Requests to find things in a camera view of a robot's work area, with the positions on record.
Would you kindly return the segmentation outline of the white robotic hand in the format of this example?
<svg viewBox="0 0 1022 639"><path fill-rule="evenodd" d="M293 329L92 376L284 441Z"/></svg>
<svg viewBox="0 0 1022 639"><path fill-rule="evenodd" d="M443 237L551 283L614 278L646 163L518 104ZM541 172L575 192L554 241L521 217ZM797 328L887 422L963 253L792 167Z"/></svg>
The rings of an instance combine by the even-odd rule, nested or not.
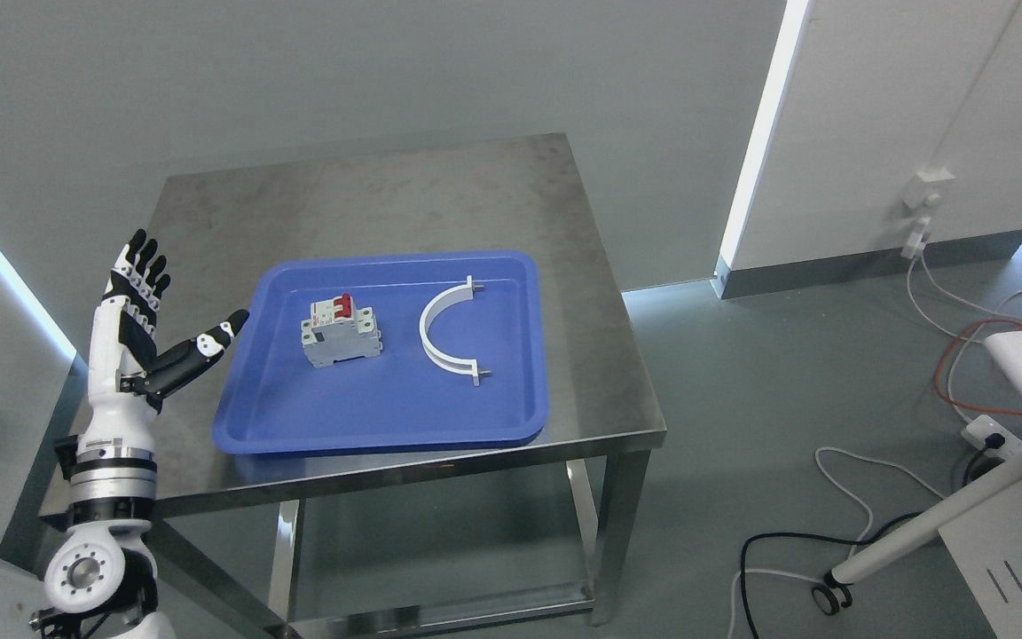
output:
<svg viewBox="0 0 1022 639"><path fill-rule="evenodd" d="M210 330L159 353L146 331L158 325L162 292L170 284L166 268L158 241L145 229L134 232L110 268L90 332L92 415L86 445L153 445L157 410L145 397L167 398L198 379L223 358L250 319L248 309L238 309Z"/></svg>

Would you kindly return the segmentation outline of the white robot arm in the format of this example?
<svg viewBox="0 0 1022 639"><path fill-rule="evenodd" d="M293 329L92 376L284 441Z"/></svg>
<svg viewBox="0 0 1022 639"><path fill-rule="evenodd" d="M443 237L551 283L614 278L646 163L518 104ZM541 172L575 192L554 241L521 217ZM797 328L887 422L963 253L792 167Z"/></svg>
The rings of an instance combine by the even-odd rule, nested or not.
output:
<svg viewBox="0 0 1022 639"><path fill-rule="evenodd" d="M208 371L238 338L247 309L193 338L155 343L167 259L137 230L108 272L93 315L90 423L54 446L69 483L68 526L42 579L49 606L29 625L41 638L90 638L109 617L126 638L173 638L160 611L158 567L145 535L157 501L153 422L162 401Z"/></svg>

